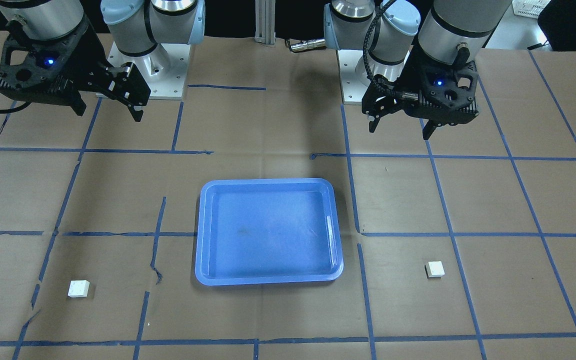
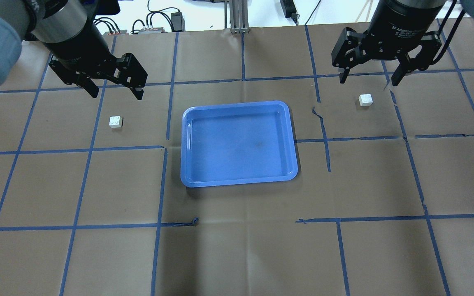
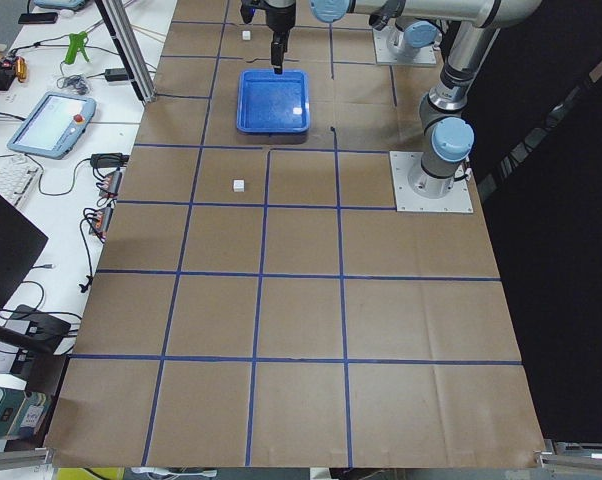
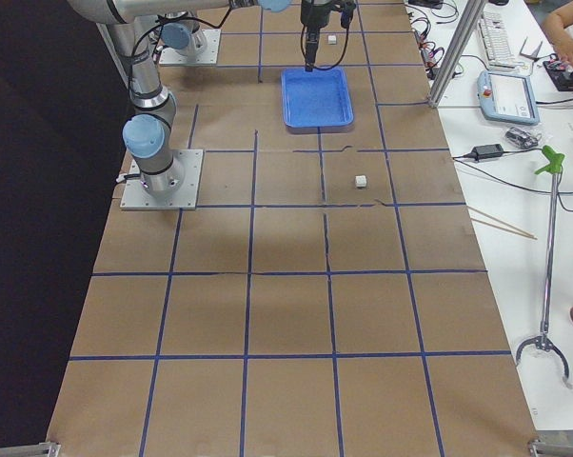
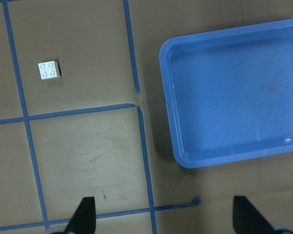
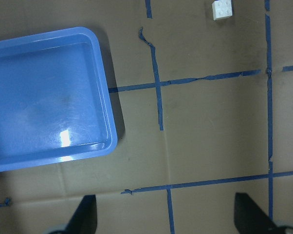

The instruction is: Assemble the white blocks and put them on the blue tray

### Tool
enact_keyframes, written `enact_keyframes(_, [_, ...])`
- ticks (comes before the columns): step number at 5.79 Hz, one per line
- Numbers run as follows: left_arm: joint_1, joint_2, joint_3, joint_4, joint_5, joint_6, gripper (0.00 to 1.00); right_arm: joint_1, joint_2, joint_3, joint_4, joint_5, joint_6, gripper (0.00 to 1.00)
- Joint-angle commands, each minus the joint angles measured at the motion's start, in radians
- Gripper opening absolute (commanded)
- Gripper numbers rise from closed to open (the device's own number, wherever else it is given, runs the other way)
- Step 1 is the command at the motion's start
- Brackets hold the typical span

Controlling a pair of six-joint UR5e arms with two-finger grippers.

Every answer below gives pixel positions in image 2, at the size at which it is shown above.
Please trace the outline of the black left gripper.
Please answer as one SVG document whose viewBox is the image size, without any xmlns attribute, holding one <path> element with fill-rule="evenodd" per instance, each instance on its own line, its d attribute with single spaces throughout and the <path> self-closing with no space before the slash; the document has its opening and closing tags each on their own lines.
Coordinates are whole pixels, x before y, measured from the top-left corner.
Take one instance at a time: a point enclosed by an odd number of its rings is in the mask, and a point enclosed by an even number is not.
<svg viewBox="0 0 474 296">
<path fill-rule="evenodd" d="M 91 78 L 102 78 L 129 88 L 137 100 L 143 99 L 147 72 L 132 53 L 120 58 L 112 55 L 92 19 L 86 20 L 77 35 L 66 41 L 46 43 L 46 48 L 55 57 L 50 59 L 49 67 L 64 84 L 74 84 L 97 98 L 99 88 Z"/>
</svg>

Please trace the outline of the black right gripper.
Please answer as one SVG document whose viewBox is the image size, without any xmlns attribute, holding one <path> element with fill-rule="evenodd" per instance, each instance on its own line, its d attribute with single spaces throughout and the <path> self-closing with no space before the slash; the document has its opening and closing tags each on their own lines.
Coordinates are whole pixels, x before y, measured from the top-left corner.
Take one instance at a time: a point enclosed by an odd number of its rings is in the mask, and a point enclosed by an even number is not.
<svg viewBox="0 0 474 296">
<path fill-rule="evenodd" d="M 350 70 L 369 60 L 399 60 L 391 76 L 398 86 L 415 70 L 427 70 L 442 47 L 439 32 L 428 32 L 442 0 L 380 0 L 365 33 L 343 28 L 331 52 L 332 66 L 344 84 Z M 362 42 L 365 41 L 365 53 Z M 414 58 L 408 52 L 420 46 Z"/>
</svg>

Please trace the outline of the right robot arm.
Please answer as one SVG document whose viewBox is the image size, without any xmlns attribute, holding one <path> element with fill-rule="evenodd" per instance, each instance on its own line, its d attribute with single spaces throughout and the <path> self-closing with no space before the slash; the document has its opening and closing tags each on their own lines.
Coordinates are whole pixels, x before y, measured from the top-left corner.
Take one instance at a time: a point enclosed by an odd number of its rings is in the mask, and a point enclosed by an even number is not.
<svg viewBox="0 0 474 296">
<path fill-rule="evenodd" d="M 332 66 L 339 70 L 340 83 L 346 82 L 350 69 L 369 60 L 398 60 L 391 77 L 398 86 L 403 77 L 435 65 L 447 51 L 455 32 L 468 14 L 474 19 L 474 0 L 462 0 L 459 13 L 446 42 L 430 25 L 443 8 L 444 0 L 380 0 L 369 27 L 364 32 L 344 28 L 331 52 Z"/>
</svg>

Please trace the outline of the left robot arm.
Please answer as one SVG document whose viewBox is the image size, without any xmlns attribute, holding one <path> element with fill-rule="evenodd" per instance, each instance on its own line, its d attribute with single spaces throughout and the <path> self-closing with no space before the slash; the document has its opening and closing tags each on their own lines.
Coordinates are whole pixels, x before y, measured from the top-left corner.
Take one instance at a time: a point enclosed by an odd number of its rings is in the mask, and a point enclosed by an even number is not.
<svg viewBox="0 0 474 296">
<path fill-rule="evenodd" d="M 49 50 L 49 67 L 66 85 L 98 95 L 95 79 L 129 88 L 143 98 L 147 72 L 132 53 L 115 57 L 94 19 L 100 2 L 82 0 L 0 0 L 0 86 L 33 36 Z"/>
</svg>

